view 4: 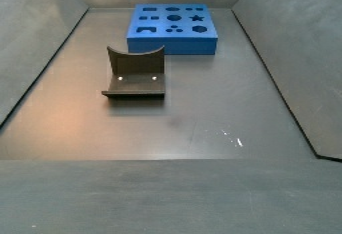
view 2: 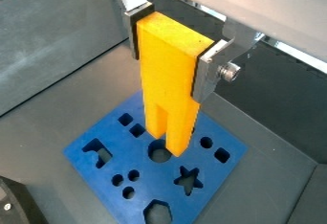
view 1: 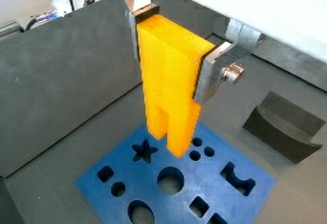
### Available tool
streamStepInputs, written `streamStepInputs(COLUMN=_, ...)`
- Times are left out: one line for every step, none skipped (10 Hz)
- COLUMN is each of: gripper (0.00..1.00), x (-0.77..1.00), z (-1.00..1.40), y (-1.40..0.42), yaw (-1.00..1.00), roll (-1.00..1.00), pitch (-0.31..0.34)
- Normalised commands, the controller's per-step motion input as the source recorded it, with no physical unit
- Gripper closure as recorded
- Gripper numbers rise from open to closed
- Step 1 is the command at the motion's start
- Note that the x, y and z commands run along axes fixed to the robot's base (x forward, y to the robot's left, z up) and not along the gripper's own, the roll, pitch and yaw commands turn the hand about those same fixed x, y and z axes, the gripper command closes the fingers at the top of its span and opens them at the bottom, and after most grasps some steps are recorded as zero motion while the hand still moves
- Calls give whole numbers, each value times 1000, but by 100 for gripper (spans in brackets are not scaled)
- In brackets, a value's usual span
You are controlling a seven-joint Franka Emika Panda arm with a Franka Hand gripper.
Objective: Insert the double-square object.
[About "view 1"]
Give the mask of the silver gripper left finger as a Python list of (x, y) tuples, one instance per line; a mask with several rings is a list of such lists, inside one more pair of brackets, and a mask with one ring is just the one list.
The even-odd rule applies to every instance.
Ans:
[(137, 25), (154, 14), (161, 12), (161, 7), (151, 0), (123, 0), (127, 19), (131, 27), (133, 42), (134, 42), (134, 57), (139, 59), (139, 44)]

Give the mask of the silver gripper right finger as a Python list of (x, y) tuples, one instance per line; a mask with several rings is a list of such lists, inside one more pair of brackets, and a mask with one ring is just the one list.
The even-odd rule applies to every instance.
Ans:
[(218, 45), (202, 58), (198, 71), (194, 100), (207, 102), (225, 81), (237, 83), (245, 69), (237, 62), (253, 53), (262, 33), (235, 19), (229, 21), (225, 36), (227, 41)]

